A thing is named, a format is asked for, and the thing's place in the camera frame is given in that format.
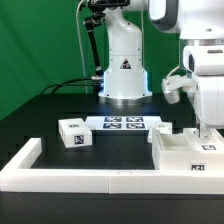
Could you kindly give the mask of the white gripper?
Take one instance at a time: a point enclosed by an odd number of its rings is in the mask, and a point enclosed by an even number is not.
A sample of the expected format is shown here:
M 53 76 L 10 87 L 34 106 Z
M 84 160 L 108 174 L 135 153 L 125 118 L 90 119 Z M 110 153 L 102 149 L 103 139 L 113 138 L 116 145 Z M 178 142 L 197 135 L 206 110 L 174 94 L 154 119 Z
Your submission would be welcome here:
M 209 139 L 209 128 L 224 128 L 224 76 L 193 75 L 192 80 L 196 89 L 188 96 L 200 123 L 199 136 Z

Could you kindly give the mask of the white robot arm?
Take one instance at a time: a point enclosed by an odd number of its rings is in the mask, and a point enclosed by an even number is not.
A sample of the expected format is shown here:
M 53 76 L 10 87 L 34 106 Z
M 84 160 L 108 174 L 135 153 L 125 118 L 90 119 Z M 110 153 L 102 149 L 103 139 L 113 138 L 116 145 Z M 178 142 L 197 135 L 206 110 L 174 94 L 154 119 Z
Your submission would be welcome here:
M 224 0 L 119 0 L 103 9 L 109 65 L 99 97 L 139 103 L 184 91 L 199 137 L 224 129 Z

